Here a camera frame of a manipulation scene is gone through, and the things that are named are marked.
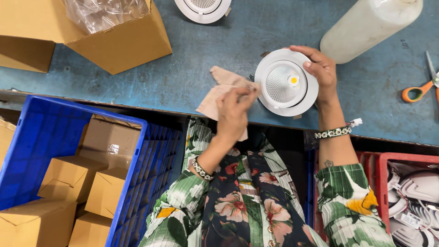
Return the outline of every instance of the floral dress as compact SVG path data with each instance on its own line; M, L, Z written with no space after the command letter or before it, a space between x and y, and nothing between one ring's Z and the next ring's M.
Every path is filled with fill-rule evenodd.
M210 183L187 170L213 136L207 120L190 119L182 174L156 201L139 247L327 246L304 223L295 185L265 137L257 151L230 150ZM316 180L330 246L395 246L361 164L325 168Z

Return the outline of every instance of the scissors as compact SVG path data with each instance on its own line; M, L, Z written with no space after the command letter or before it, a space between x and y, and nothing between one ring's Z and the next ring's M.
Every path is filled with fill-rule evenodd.
M428 90L430 90L430 88L434 85L434 86L436 86L436 99L437 99L438 105L439 105L439 77L438 77L439 73L436 74L435 67L433 67L433 63L432 63L432 60L430 58L430 54L428 53L428 51L426 51L425 53L427 55L428 68L429 68L430 73L432 75L432 80L427 82L422 87L406 88L403 91L402 97L403 97L403 100L405 102L409 102L409 103L420 101L422 99L422 96L424 96L425 93ZM409 98L409 92L412 92L415 94L415 97L413 99Z

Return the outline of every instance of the tattoo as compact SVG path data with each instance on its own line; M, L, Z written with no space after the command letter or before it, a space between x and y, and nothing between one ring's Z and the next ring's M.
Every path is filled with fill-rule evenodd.
M332 162L331 160L326 160L324 162L324 164L326 167L333 167L334 166L334 162Z

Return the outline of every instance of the white wire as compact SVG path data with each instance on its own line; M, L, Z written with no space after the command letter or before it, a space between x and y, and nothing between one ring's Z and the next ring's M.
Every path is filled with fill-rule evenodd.
M424 229L420 229L421 231L425 231L427 229L430 229L432 224L433 224L433 215L430 212L430 210L427 209L427 207L421 202L421 200L417 200L419 202L419 204L424 208L425 212L427 212L430 215L430 223L424 228Z

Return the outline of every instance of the person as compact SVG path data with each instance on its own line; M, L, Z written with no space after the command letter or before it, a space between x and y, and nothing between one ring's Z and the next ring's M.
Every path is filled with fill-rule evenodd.
M319 83L319 137L344 128L335 62L313 48L289 49L312 61L303 67ZM190 119L183 172L155 203L139 247L327 246L305 224L294 183L267 139L247 152L233 148L248 125L247 111L257 97L246 88L222 95L217 100L216 135L206 120ZM320 139L320 170L315 175L329 245L395 246L377 214L377 200L349 135L334 135Z

